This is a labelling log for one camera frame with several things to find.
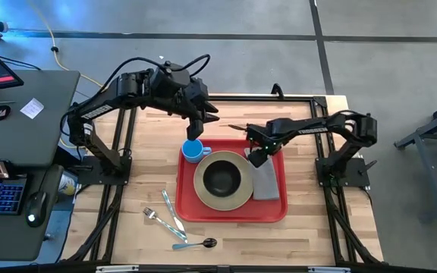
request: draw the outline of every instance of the red tray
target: red tray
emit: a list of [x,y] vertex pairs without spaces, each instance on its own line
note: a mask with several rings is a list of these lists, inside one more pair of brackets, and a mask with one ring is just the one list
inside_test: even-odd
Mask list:
[[[212,147],[213,152],[232,151],[245,157],[244,149],[249,148],[246,140],[201,140],[203,146]],[[200,201],[193,187],[193,176],[198,164],[185,160],[180,151],[176,187],[176,212],[185,221],[204,222],[275,222],[283,219],[288,212],[285,165],[282,152],[272,157],[279,200],[253,200],[252,197],[240,208],[228,212],[211,209]]]

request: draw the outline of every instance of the blue cup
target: blue cup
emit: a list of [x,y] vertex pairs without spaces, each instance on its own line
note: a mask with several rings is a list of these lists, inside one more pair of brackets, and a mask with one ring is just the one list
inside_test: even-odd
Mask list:
[[198,163],[205,155],[212,152],[212,148],[203,147],[199,140],[187,140],[181,147],[181,153],[189,163]]

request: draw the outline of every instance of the black desk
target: black desk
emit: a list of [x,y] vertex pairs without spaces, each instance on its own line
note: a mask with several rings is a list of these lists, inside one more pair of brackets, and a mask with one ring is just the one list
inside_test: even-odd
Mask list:
[[49,203],[46,209],[46,219],[42,225],[39,227],[28,226],[24,212],[20,215],[0,215],[0,261],[33,261],[36,259],[42,246],[53,204],[56,201],[58,182],[63,170],[62,166],[53,165],[48,170],[45,180],[42,179],[46,168],[31,171],[33,179],[29,182],[30,188],[25,193],[24,204],[30,194],[38,191],[39,185],[43,183],[42,190],[48,193]]
[[[24,209],[20,215],[0,215],[0,261],[32,261],[39,254],[56,200],[64,170],[61,165],[75,164],[72,161],[76,159],[57,146],[60,138],[59,121],[70,107],[79,73],[15,72],[25,84],[0,90],[0,101],[16,101],[11,104],[11,115],[0,121],[0,158],[9,159],[18,168],[33,175],[33,179],[27,182],[30,187],[24,193],[23,207],[41,183],[42,190],[49,195],[49,203],[45,222],[39,227],[27,225]],[[32,98],[37,98],[44,105],[44,109],[33,120],[20,113],[20,109]],[[42,180],[47,169],[45,180]]]

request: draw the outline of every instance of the desk surface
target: desk surface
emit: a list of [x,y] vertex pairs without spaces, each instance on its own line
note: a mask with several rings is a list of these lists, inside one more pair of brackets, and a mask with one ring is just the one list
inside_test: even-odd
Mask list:
[[[60,118],[68,111],[80,74],[77,71],[14,71],[23,86],[0,89],[10,115],[0,121],[0,158],[19,166],[50,166],[60,137]],[[32,98],[45,107],[33,120],[20,112]]]
[[45,175],[46,170],[47,168],[40,168],[31,172],[33,178],[27,182],[30,188],[26,191],[23,202],[24,206],[31,193],[38,191],[42,184],[42,190],[49,195],[45,222],[39,227],[28,226],[24,207],[19,215],[0,215],[0,261],[33,261],[38,256],[56,201],[63,167],[53,165]]
[[[327,96],[329,112],[347,109],[344,96]],[[201,138],[243,139],[243,132],[228,124],[245,126],[247,122],[264,124],[273,118],[310,118],[310,107],[302,102],[213,102],[219,109],[220,121],[206,124]],[[117,113],[104,115],[96,122],[97,133],[110,146]],[[201,242],[214,237],[213,249],[195,247],[171,250],[180,243],[163,226],[143,215],[143,208],[155,209],[160,217],[174,224],[163,201],[166,189],[172,202],[176,188],[178,153],[186,139],[188,121],[169,117],[147,108],[139,110],[134,129],[133,169],[124,190],[116,232],[113,263],[127,264],[227,264],[227,265],[333,265],[332,243],[326,217],[323,191],[316,182],[315,140],[312,135],[294,138],[283,148],[288,214],[271,224],[191,223],[184,226],[188,240]],[[344,140],[334,136],[336,147]],[[76,201],[62,258],[75,253],[94,228],[102,187],[91,186]],[[364,192],[345,188],[351,226],[369,251],[382,259],[376,225]],[[343,232],[339,232],[343,254],[347,251]]]

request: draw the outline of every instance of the gray towel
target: gray towel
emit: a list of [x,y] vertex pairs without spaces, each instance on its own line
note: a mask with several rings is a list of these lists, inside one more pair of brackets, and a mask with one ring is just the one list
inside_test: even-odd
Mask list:
[[[249,155],[249,148],[245,150],[246,156]],[[269,156],[267,161],[256,168],[249,162],[252,182],[254,186],[254,200],[277,200],[279,199],[278,181],[272,159]]]

